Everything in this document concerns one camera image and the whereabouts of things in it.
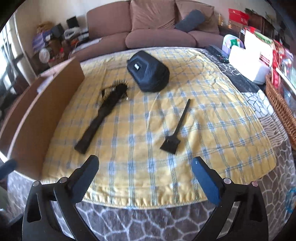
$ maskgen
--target giraffe print blanket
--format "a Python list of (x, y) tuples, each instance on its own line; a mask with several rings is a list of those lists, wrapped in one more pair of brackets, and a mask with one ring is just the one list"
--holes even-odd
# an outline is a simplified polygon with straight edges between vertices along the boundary
[[(258, 180), (266, 205), (269, 239), (272, 240), (289, 218), (286, 195), (296, 185), (294, 159), (288, 136), (267, 97), (257, 85), (245, 79), (231, 65), (220, 63), (206, 50), (198, 49), (198, 51), (214, 62), (242, 93), (259, 118), (272, 144), (277, 159), (276, 168)], [(3, 211), (9, 220), (24, 211), (31, 185), (32, 181), (19, 174), (10, 174), (8, 178), (10, 205), (7, 211)], [(101, 241), (191, 241), (214, 208), (215, 206), (208, 201), (157, 210), (116, 209), (86, 202), (77, 204), (82, 218)], [(235, 204), (220, 236), (229, 230), (237, 208), (238, 204)], [(63, 232), (71, 237), (71, 232), (57, 204), (54, 204), (54, 210)]]

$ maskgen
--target sofa cushion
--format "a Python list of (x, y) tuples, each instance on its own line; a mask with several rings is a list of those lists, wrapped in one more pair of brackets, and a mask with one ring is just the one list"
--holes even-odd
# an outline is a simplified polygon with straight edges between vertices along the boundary
[(205, 16), (201, 11), (192, 10), (183, 20), (175, 25), (175, 29), (188, 33), (197, 28), (198, 25), (205, 21)]
[(100, 42), (82, 49), (70, 57), (76, 57), (79, 62), (95, 58), (101, 55), (126, 50), (125, 39), (129, 33), (113, 34), (103, 37)]
[(86, 17), (91, 40), (131, 31), (129, 1), (97, 7), (90, 10)]
[(221, 35), (202, 31), (191, 31), (188, 34), (194, 37), (198, 48), (205, 48), (209, 45), (216, 45), (218, 48), (222, 48), (224, 37)]
[(204, 14), (206, 19), (196, 28), (196, 30), (219, 34), (218, 19), (215, 17), (213, 6), (190, 0), (176, 0), (176, 5), (182, 19), (194, 9), (197, 9)]
[(174, 0), (132, 0), (132, 31), (148, 28), (174, 28)]
[(146, 47), (196, 47), (195, 39), (177, 29), (138, 29), (126, 37), (131, 49)]

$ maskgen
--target blue gripper pad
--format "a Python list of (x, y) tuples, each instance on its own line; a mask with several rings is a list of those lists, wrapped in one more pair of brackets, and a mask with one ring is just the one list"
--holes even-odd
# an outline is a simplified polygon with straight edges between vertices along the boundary
[(201, 157), (195, 157), (192, 160), (192, 172), (208, 200), (218, 206), (221, 201), (221, 188), (223, 188), (222, 178), (219, 174), (210, 169)]

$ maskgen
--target blue plastic object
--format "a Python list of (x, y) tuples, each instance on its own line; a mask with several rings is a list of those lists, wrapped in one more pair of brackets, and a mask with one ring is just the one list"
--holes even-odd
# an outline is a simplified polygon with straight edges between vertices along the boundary
[(211, 171), (213, 170), (206, 165), (201, 157), (196, 157), (192, 160), (192, 172), (198, 180), (201, 188), (208, 200), (218, 206), (221, 201), (220, 191), (210, 176)]

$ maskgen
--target brown sofa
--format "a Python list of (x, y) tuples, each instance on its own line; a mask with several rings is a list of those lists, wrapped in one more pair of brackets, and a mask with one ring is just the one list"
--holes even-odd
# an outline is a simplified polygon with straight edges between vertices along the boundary
[[(192, 10), (206, 21), (189, 33), (174, 28)], [(144, 47), (222, 47), (214, 7), (191, 0), (131, 0), (106, 4), (87, 13), (90, 40), (99, 42), (71, 57), (80, 62), (101, 55)]]

